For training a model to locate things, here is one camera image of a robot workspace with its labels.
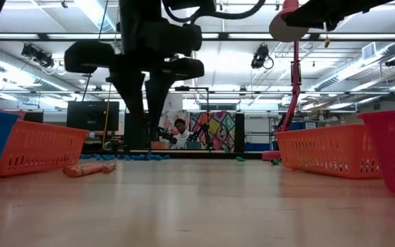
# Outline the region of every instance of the floor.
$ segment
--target floor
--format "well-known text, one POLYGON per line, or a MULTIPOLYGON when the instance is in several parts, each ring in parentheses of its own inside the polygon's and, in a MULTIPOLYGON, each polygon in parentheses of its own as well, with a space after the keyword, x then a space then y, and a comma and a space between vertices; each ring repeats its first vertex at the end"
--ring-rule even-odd
POLYGON ((132 161, 0 179, 0 246, 395 247, 395 197, 263 161, 132 161))

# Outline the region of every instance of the red pole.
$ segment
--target red pole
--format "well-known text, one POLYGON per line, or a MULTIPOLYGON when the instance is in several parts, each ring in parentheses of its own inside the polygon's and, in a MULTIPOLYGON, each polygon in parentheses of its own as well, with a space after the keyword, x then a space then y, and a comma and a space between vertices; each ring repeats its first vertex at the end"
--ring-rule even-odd
POLYGON ((299 68, 300 61, 299 61, 299 41, 294 42, 294 62, 292 64, 292 100, 291 104, 289 105, 289 109, 287 111, 285 120, 283 125, 280 128, 280 132, 287 131, 289 129, 290 120, 295 113, 296 104, 298 103, 298 96, 300 95, 300 83, 299 83, 299 68))

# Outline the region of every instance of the man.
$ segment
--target man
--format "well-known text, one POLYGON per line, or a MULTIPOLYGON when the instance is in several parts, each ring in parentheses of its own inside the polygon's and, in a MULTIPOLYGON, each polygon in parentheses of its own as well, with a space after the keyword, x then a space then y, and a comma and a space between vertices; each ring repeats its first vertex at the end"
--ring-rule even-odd
POLYGON ((183 119, 177 119, 175 121, 175 127, 178 130, 179 134, 174 136, 174 140, 172 141, 172 146, 170 147, 171 149, 186 149, 186 142, 187 139, 189 138, 189 135, 191 134, 187 130, 187 126, 185 125, 185 121, 183 119))

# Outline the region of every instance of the green object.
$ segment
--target green object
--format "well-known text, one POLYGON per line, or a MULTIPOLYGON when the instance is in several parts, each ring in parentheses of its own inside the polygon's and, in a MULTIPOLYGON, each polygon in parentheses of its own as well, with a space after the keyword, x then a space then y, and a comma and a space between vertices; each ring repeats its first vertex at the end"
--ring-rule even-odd
POLYGON ((278 162, 277 160, 272 159, 271 160, 272 165, 280 165, 280 162, 278 162))

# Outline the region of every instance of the orange plastic basket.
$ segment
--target orange plastic basket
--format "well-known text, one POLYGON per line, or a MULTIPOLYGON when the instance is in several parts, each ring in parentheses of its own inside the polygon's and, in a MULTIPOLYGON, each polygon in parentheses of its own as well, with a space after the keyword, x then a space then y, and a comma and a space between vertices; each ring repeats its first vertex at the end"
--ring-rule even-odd
POLYGON ((1 156, 0 177, 76 165, 87 133, 18 120, 1 156))
POLYGON ((363 124, 275 135, 286 168, 344 178, 382 178, 363 124))

